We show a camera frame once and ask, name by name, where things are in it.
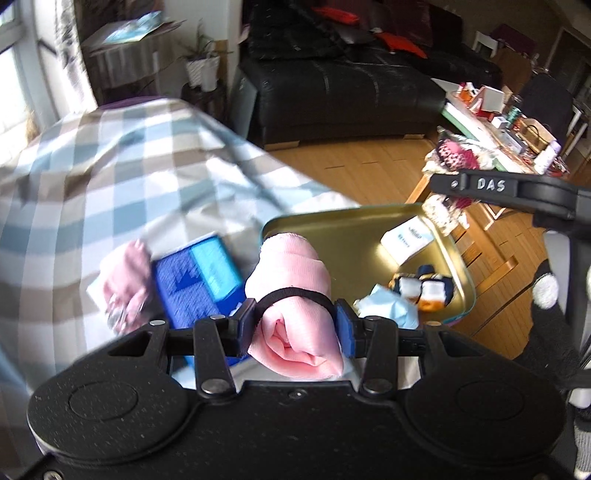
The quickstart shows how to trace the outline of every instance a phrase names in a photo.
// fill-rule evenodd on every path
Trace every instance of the sofa foot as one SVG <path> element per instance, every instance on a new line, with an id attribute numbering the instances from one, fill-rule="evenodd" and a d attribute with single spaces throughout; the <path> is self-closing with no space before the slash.
<path id="1" fill-rule="evenodd" d="M 296 140 L 294 142 L 280 142 L 280 143 L 269 143 L 265 145 L 265 150 L 268 152 L 273 150 L 286 150 L 288 148 L 297 148 L 300 146 L 300 141 Z"/>

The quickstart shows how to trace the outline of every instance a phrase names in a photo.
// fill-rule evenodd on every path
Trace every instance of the plaid bedspread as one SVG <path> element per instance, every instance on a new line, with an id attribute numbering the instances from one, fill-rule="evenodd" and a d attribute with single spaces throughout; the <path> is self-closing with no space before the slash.
<path id="1" fill-rule="evenodd" d="M 246 277 L 267 221 L 351 206 L 180 100 L 43 133 L 0 167 L 0 470 L 39 456 L 32 391 L 112 339 L 86 287 L 115 247 L 142 238 L 162 255 L 217 231 Z"/>

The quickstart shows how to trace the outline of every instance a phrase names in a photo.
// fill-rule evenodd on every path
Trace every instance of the pink cloth bundle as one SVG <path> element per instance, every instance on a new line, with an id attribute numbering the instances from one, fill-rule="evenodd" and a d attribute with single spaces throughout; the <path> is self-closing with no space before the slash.
<path id="1" fill-rule="evenodd" d="M 293 233 L 267 239 L 246 296 L 256 301 L 285 287 L 330 298 L 330 275 L 308 240 Z M 290 378 L 324 380 L 343 373 L 343 358 L 330 313 L 301 297 L 279 300 L 263 314 L 248 351 L 274 372 Z"/>
<path id="2" fill-rule="evenodd" d="M 141 240 L 113 250 L 100 263 L 99 279 L 109 314 L 109 327 L 129 333 L 148 321 L 144 304 L 152 295 L 151 253 Z"/>

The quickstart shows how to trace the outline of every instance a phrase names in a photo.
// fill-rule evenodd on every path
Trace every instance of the gold tray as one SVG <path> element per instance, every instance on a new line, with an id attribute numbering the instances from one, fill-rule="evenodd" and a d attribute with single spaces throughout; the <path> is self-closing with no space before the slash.
<path id="1" fill-rule="evenodd" d="M 435 240 L 400 268 L 414 273 L 424 264 L 451 276 L 455 283 L 452 302 L 439 312 L 419 313 L 419 320 L 454 322 L 468 314 L 476 302 L 476 291 L 466 264 L 451 236 L 443 236 L 419 204 L 361 207 L 348 210 L 305 213 L 275 218 L 262 230 L 263 239 L 292 232 L 306 237 L 318 252 L 332 278 L 332 299 L 349 304 L 368 295 L 376 283 L 387 286 L 399 270 L 380 244 L 385 232 L 414 216 L 420 217 Z"/>

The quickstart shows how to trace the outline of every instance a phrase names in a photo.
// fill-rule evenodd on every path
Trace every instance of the black elastic band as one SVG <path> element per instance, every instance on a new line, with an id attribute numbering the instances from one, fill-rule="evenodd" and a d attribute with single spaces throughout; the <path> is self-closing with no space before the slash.
<path id="1" fill-rule="evenodd" d="M 280 300 L 288 299 L 290 297 L 302 297 L 311 300 L 321 307 L 324 307 L 330 313 L 333 320 L 336 318 L 335 306 L 326 295 L 317 291 L 306 290 L 305 288 L 287 287 L 279 288 L 278 290 L 268 293 L 256 303 L 255 317 L 257 322 L 261 319 L 262 314 L 265 313 L 267 308 Z"/>

